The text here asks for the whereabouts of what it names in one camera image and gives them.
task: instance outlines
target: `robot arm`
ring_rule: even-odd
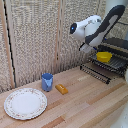
[[[105,16],[94,15],[87,19],[73,23],[70,34],[85,43],[80,47],[81,51],[89,52],[94,46],[101,44],[105,36],[121,18],[125,11],[128,0],[107,0]]]

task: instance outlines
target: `wooden countertop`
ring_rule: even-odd
[[[62,95],[55,85],[63,84],[69,93]],[[20,88],[42,91],[48,100],[46,110],[31,120],[16,120],[4,111],[4,101]],[[128,85],[118,78],[109,85],[81,71],[79,67],[56,74],[53,89],[41,89],[41,80],[0,94],[0,128],[109,128],[128,101]]]

